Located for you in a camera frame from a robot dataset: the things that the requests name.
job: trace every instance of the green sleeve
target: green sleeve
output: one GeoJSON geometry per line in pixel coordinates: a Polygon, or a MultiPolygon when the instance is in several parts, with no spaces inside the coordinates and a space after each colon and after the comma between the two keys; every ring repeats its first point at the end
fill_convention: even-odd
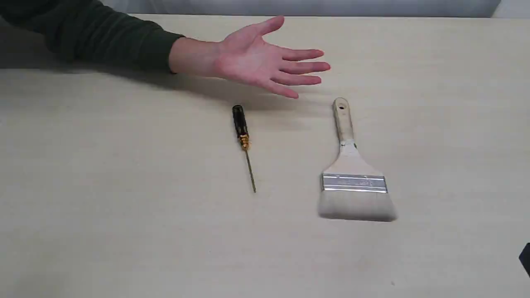
{"type": "Polygon", "coordinates": [[[12,25],[43,34],[60,58],[169,72],[171,46],[182,35],[116,12],[98,0],[2,0],[12,25]]]}

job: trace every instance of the table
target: table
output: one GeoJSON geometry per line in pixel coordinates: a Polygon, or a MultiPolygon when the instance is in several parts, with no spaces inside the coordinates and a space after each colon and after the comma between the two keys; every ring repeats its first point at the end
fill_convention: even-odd
{"type": "MultiPolygon", "coordinates": [[[[139,17],[207,40],[263,20],[139,17]]],[[[530,20],[288,18],[267,40],[333,67],[298,100],[62,65],[2,30],[25,43],[0,55],[0,296],[530,294],[530,20]],[[316,214],[336,97],[396,222],[316,214]]]]}

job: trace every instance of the wooden brush handle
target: wooden brush handle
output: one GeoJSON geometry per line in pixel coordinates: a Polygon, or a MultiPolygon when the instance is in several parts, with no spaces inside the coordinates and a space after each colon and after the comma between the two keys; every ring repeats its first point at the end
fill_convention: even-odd
{"type": "Polygon", "coordinates": [[[333,103],[337,133],[341,143],[354,140],[354,128],[351,123],[350,105],[342,97],[335,99],[333,103]]]}

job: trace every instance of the palm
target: palm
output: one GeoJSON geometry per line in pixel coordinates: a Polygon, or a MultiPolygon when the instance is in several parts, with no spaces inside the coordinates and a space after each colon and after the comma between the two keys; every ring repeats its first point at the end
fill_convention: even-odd
{"type": "Polygon", "coordinates": [[[267,43],[263,35],[278,30],[283,17],[244,27],[221,42],[216,68],[220,76],[265,88],[290,98],[298,94],[284,85],[314,85],[317,76],[303,75],[330,69],[324,62],[299,62],[321,57],[319,50],[292,50],[267,43]]]}

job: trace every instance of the fingers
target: fingers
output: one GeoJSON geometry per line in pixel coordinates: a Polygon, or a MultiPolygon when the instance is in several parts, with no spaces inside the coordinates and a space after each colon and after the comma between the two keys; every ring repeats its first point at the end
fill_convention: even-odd
{"type": "Polygon", "coordinates": [[[285,97],[289,97],[289,98],[294,98],[294,99],[297,99],[298,98],[298,93],[296,93],[294,90],[291,90],[287,87],[284,87],[280,84],[277,84],[273,81],[265,81],[261,84],[261,86],[267,90],[269,90],[270,92],[274,93],[274,94],[277,94],[277,95],[282,95],[282,96],[285,96],[285,97]]]}
{"type": "Polygon", "coordinates": [[[331,69],[326,62],[287,62],[285,61],[280,70],[288,74],[308,74],[325,72],[331,69]]]}
{"type": "Polygon", "coordinates": [[[258,28],[260,35],[269,34],[281,28],[284,25],[285,18],[283,16],[275,16],[264,22],[258,23],[255,26],[258,28]]]}
{"type": "Polygon", "coordinates": [[[314,59],[324,56],[324,52],[320,50],[291,50],[282,48],[282,55],[287,61],[302,61],[307,59],[314,59]]]}
{"type": "Polygon", "coordinates": [[[298,85],[317,85],[322,83],[322,79],[318,76],[312,75],[294,75],[286,74],[283,72],[278,72],[273,78],[274,82],[282,85],[288,86],[298,86],[298,85]]]}

